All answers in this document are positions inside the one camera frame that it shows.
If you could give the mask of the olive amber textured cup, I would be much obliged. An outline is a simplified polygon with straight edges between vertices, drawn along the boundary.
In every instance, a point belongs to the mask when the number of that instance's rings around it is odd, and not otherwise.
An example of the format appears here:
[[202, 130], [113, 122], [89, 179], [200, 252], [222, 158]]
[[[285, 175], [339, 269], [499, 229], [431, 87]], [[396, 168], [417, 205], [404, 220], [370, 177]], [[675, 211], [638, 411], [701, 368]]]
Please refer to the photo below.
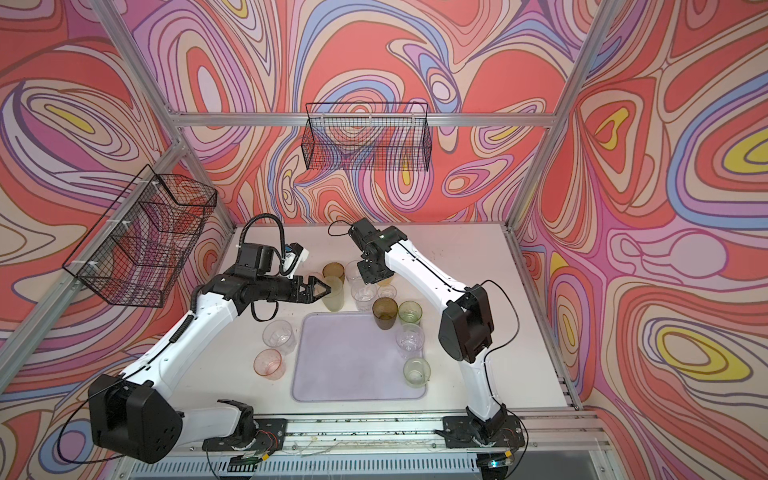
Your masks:
[[375, 323], [382, 330], [389, 330], [394, 326], [398, 311], [397, 301], [390, 297], [380, 297], [372, 305]]

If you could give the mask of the small green glass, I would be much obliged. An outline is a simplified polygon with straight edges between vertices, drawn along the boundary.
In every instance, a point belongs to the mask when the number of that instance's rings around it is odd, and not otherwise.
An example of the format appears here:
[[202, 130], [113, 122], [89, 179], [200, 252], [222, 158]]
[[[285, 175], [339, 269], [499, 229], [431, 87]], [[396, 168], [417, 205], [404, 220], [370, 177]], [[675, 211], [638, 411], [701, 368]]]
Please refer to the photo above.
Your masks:
[[418, 325], [423, 317], [422, 306], [413, 300], [407, 300], [399, 305], [398, 318], [404, 324]]

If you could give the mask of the pale green textured cup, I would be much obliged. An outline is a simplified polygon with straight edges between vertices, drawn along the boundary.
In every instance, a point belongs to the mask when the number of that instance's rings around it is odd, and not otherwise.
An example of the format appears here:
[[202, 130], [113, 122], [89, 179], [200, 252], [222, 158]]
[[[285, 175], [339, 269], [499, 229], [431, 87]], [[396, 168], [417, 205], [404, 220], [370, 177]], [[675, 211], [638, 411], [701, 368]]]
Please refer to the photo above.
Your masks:
[[431, 366], [424, 358], [409, 358], [403, 366], [403, 376], [408, 386], [424, 387], [430, 380]]

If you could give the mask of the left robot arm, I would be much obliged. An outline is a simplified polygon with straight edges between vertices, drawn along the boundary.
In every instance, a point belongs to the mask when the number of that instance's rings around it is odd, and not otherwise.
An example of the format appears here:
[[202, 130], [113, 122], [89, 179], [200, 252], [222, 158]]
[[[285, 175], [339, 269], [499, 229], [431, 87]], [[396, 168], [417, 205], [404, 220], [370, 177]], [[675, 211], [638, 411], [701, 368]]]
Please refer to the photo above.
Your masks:
[[118, 375], [100, 375], [89, 387], [94, 445], [154, 464], [175, 447], [204, 441], [235, 450], [258, 435], [252, 406], [220, 399], [207, 408], [180, 410], [171, 397], [207, 346], [258, 301], [312, 304], [331, 287], [310, 276], [219, 274], [201, 285], [182, 318]]

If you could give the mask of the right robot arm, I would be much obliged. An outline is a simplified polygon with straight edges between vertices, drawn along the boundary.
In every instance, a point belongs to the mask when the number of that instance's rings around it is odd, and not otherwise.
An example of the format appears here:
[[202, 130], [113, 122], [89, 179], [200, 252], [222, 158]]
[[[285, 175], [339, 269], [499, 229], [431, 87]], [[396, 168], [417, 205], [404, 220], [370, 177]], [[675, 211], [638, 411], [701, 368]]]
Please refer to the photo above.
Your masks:
[[471, 424], [484, 436], [500, 429], [506, 413], [494, 398], [485, 365], [494, 332], [485, 288], [480, 284], [467, 286], [445, 273], [394, 226], [380, 230], [363, 218], [352, 223], [347, 234], [361, 252], [357, 266], [364, 282], [377, 283], [399, 275], [437, 310], [438, 340], [443, 350], [459, 363]]

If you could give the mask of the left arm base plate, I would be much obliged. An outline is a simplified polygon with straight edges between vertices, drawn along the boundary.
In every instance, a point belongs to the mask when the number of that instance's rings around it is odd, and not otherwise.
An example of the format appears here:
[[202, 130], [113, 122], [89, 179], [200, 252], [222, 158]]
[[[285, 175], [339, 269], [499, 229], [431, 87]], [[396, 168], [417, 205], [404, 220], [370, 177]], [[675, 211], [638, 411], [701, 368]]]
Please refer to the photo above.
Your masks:
[[285, 418], [256, 418], [252, 426], [237, 427], [225, 437], [205, 439], [205, 452], [274, 453], [283, 448], [288, 421]]

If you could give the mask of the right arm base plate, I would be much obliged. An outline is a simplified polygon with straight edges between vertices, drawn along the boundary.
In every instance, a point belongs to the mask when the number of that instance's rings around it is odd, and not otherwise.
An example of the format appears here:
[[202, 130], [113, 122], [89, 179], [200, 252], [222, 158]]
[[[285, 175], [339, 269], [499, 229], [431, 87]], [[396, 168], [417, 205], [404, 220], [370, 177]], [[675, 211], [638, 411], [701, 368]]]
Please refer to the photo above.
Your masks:
[[520, 421], [514, 416], [497, 416], [488, 421], [468, 414], [445, 416], [436, 430], [449, 449], [505, 448], [516, 451], [526, 444]]

